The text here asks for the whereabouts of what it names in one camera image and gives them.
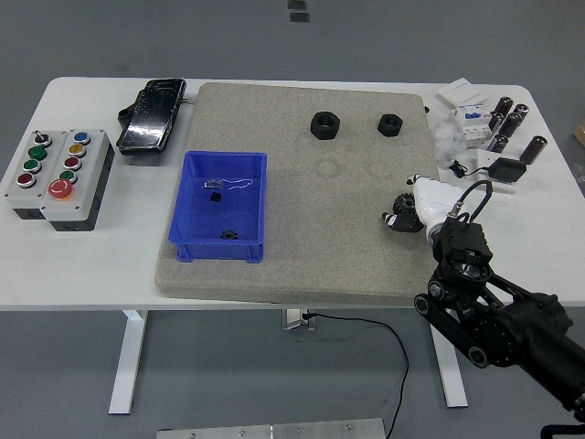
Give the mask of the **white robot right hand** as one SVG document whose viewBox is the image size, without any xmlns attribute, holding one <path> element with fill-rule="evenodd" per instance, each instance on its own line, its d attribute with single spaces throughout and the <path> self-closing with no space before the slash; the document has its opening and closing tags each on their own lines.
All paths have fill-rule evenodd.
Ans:
<svg viewBox="0 0 585 439">
<path fill-rule="evenodd" d="M 440 228 L 448 213 L 463 194 L 460 187 L 444 183 L 419 174 L 407 180 L 412 193 L 399 195 L 392 212 L 383 212 L 383 222 L 398 232 L 419 232 L 428 234 Z"/>
</svg>

